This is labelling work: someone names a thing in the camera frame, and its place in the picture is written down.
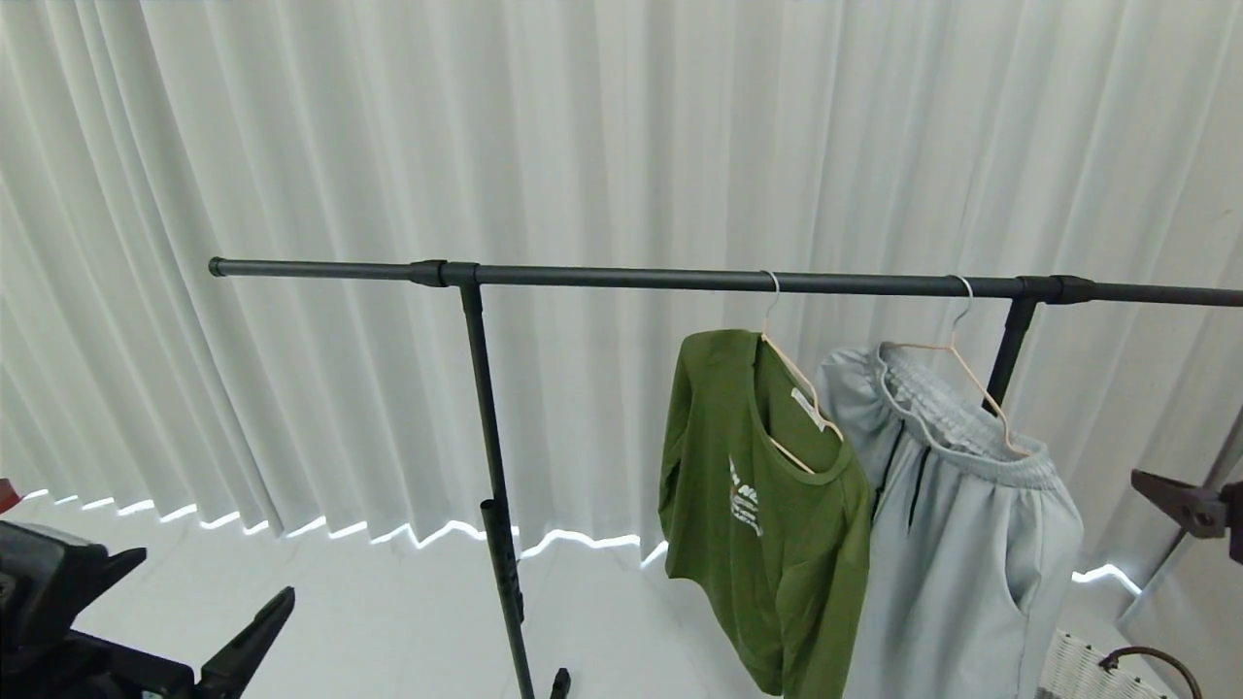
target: clothing rack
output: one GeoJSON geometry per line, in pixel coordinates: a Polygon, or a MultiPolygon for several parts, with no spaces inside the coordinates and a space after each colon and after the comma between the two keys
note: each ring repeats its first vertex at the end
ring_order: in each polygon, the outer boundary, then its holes
{"type": "MultiPolygon", "coordinates": [[[[413,281],[423,286],[455,286],[461,294],[462,312],[470,341],[471,364],[475,369],[475,391],[492,498],[480,505],[487,532],[488,553],[501,597],[505,628],[522,699],[534,699],[531,668],[522,639],[522,591],[518,586],[517,556],[510,519],[510,501],[505,488],[501,460],[501,435],[496,422],[496,398],[492,393],[487,341],[484,332],[484,285],[508,286],[572,286],[609,289],[676,289],[700,291],[774,291],[774,277],[782,291],[799,294],[850,294],[871,296],[967,296],[967,289],[953,276],[843,275],[764,271],[658,270],[618,267],[546,267],[480,265],[424,260],[405,265],[308,262],[273,260],[225,260],[213,257],[208,269],[214,276],[283,276],[312,279],[365,279],[413,281]]],[[[1141,303],[1172,303],[1180,306],[1243,307],[1243,290],[1199,289],[1185,286],[1150,286],[1135,284],[1104,284],[1066,275],[1018,277],[966,277],[979,299],[1009,299],[1006,332],[988,378],[988,393],[998,404],[1006,397],[1023,338],[1040,303],[1069,305],[1086,301],[1124,301],[1141,303]]],[[[566,668],[557,670],[552,699],[564,699],[571,677],[566,668]]]]}

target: gray pants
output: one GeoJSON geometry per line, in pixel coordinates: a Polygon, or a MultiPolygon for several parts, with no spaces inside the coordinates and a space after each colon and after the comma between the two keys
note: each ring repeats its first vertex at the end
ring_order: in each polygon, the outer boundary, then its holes
{"type": "Polygon", "coordinates": [[[846,699],[1035,695],[1083,522],[1044,444],[1012,435],[911,352],[838,350],[820,403],[874,488],[846,699]]]}

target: clothing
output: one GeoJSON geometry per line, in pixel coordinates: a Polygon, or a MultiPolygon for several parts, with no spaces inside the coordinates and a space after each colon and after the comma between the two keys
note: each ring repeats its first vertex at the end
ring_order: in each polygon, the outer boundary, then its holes
{"type": "Polygon", "coordinates": [[[870,489],[797,391],[755,332],[682,341],[660,485],[665,571],[707,593],[761,690],[837,699],[868,580],[870,489]]]}
{"type": "Polygon", "coordinates": [[[1083,522],[1039,442],[909,351],[838,350],[814,379],[875,488],[845,697],[1034,697],[1083,522]]]}

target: brown basket handle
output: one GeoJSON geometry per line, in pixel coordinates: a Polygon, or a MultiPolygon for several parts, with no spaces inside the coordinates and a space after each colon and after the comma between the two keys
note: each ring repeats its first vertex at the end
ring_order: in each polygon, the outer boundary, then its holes
{"type": "Polygon", "coordinates": [[[1100,662],[1100,667],[1104,668],[1105,672],[1116,670],[1117,660],[1124,655],[1152,655],[1154,658],[1170,663],[1176,670],[1178,670],[1182,679],[1187,680],[1187,687],[1191,687],[1192,699],[1204,699],[1204,694],[1199,690],[1199,683],[1196,682],[1196,675],[1191,674],[1187,665],[1182,664],[1178,658],[1175,658],[1165,650],[1157,650],[1156,648],[1149,648],[1147,646],[1127,646],[1126,648],[1119,648],[1109,655],[1105,655],[1105,659],[1100,662]]]}

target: green long-sleeve shirt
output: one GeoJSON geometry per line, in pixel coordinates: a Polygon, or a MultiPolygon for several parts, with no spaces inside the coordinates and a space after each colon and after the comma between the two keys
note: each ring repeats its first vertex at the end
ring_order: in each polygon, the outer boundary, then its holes
{"type": "Polygon", "coordinates": [[[838,699],[868,581],[870,488],[800,389],[758,333],[682,341],[660,480],[665,572],[704,588],[761,690],[838,699]]]}

